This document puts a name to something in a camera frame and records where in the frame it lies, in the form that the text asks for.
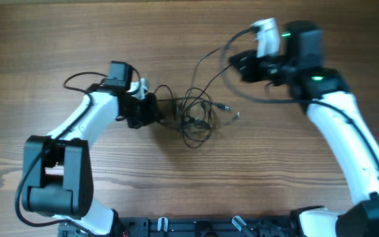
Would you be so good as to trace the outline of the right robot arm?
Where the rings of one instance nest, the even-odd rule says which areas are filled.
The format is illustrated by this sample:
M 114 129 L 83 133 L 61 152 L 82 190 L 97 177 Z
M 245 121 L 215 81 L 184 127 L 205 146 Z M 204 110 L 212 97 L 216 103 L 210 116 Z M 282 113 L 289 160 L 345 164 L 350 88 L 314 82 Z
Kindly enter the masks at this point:
M 341 74 L 324 65 L 322 30 L 293 21 L 280 34 L 273 18 L 250 26 L 258 46 L 234 56 L 221 54 L 244 82 L 286 85 L 332 150 L 349 187 L 353 206 L 345 213 L 323 206 L 296 209 L 278 232 L 286 236 L 379 236 L 379 145 L 364 122 Z

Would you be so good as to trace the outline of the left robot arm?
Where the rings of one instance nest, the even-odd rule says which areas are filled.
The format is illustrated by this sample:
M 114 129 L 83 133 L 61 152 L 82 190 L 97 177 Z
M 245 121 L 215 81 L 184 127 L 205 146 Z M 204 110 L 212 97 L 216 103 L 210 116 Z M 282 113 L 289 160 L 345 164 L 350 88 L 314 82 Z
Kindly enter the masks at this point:
M 61 235 L 130 236 L 118 213 L 94 196 L 90 149 L 114 121 L 131 129 L 160 119 L 155 95 L 138 70 L 111 61 L 102 81 L 82 90 L 79 107 L 45 136 L 24 144 L 22 178 L 14 198 L 17 218 L 31 227 L 59 225 Z

